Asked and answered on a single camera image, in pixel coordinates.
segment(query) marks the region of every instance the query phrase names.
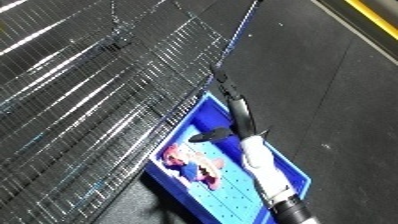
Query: blue tray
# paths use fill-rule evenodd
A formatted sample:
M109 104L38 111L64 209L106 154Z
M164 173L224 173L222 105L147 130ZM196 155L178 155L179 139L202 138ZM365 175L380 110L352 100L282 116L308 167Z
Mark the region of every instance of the blue tray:
M215 127L230 125L226 107L211 94L206 94L172 133L159 145L150 158L146 171L185 205L203 223L274 223L254 189L252 178L241 167L241 151L236 137L217 143L190 143L197 133ZM166 168L161 159L163 151L173 143L210 159L223 158L221 187L209 190L202 182L193 182L188 188L178 178L178 171ZM275 156L276 166L288 177L303 198L311 179L269 143L265 145Z

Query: metal grid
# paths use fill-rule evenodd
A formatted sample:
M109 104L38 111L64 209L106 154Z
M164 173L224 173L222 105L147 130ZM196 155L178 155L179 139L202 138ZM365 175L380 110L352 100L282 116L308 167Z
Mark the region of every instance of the metal grid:
M226 40L167 0L3 1L0 221L93 221L198 100Z

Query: black floor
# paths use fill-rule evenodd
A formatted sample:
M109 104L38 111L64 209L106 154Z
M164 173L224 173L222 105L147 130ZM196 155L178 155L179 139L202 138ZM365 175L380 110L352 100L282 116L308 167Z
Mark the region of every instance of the black floor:
M247 1L190 1L230 36ZM225 69L259 129L313 180L307 204L322 223L398 219L398 67L311 1L270 0ZM97 223L195 223L144 175Z

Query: yellow stripe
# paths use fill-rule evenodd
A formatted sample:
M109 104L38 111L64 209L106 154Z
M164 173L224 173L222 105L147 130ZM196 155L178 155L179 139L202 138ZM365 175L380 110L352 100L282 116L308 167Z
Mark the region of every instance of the yellow stripe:
M368 17L368 19L377 24L392 37L398 40L398 29L385 21L383 18L381 18L377 13L375 13L373 10L363 4L360 0L346 0L346 2L354 7L356 10L361 12L363 15Z

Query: blue object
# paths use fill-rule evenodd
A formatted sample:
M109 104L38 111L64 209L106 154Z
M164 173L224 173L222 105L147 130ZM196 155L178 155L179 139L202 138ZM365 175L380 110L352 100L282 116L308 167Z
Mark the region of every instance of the blue object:
M229 125L227 108L214 96L206 94L159 145L151 156L146 171L203 223L272 224L274 222L257 195L252 178L240 165L241 151L236 137L216 143L188 142L192 135ZM222 158L225 166L221 170L220 188L212 191L202 182L192 182L188 188L180 181L178 171L167 169L162 161L162 153L174 143L195 152L202 152L210 159ZM311 179L269 143L265 144L274 154L276 166L285 173L303 198Z
M182 166L180 169L181 176L187 178L187 180L189 180L190 182L195 181L198 171L198 165L196 163L189 162L185 166Z

